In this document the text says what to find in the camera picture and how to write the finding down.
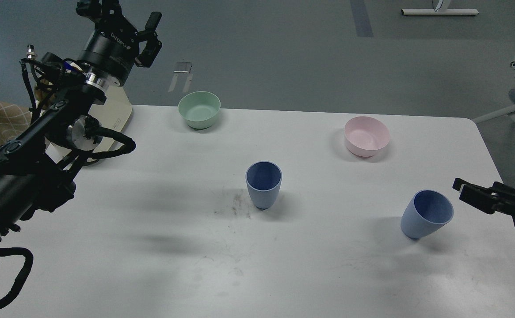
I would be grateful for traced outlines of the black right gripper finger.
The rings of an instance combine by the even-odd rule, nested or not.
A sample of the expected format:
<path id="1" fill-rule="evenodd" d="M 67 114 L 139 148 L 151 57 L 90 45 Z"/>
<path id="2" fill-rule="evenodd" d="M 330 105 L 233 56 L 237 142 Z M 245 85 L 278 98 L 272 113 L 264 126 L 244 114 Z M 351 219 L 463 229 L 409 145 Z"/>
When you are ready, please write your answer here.
<path id="1" fill-rule="evenodd" d="M 453 189 L 459 191 L 460 201 L 488 215 L 499 211 L 499 206 L 512 199 L 512 191 L 500 182 L 494 182 L 492 186 L 485 188 L 456 178 L 453 182 Z"/>

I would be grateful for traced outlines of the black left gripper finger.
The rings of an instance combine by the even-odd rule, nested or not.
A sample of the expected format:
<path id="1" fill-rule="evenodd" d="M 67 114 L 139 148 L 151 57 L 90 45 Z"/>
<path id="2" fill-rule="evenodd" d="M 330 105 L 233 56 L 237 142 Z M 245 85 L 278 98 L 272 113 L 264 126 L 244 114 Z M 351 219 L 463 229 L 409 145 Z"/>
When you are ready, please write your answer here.
<path id="1" fill-rule="evenodd" d="M 156 28 L 159 25 L 161 18 L 162 12 L 152 12 L 145 24 L 145 29 L 137 33 L 137 42 L 145 42 L 142 52 L 140 52 L 140 54 L 135 58 L 135 64 L 137 67 L 151 67 L 162 48 L 162 42 L 158 40 L 156 32 Z"/>

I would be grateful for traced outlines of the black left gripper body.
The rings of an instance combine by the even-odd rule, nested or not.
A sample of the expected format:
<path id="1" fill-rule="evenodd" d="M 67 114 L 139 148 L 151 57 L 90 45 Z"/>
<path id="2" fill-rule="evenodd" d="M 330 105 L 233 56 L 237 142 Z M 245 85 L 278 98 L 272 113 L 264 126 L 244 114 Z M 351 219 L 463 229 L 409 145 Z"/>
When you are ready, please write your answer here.
<path id="1" fill-rule="evenodd" d="M 136 27 L 124 16 L 118 0 L 80 0 L 77 14 L 94 23 L 78 61 L 107 74 L 112 85 L 123 86 L 139 55 Z"/>

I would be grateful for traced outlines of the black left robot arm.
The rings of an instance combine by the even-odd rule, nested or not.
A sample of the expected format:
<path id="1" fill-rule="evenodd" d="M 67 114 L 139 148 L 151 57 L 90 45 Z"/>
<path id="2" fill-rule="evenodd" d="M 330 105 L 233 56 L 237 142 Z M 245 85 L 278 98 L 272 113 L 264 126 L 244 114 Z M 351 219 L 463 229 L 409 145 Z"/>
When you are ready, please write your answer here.
<path id="1" fill-rule="evenodd" d="M 133 66 L 152 66 L 162 48 L 156 32 L 162 13 L 152 12 L 138 30 L 117 0 L 80 0 L 76 12 L 94 23 L 77 60 L 53 53 L 38 60 L 33 45 L 19 60 L 32 99 L 31 122 L 0 146 L 0 242 L 20 230 L 19 220 L 31 219 L 37 210 L 53 212 L 73 199 L 74 179 L 89 160 L 136 148 L 132 138 L 103 127 L 90 109 L 106 102 L 110 86 L 123 86 Z M 27 248 L 0 248 L 0 310 L 17 298 L 33 262 Z"/>

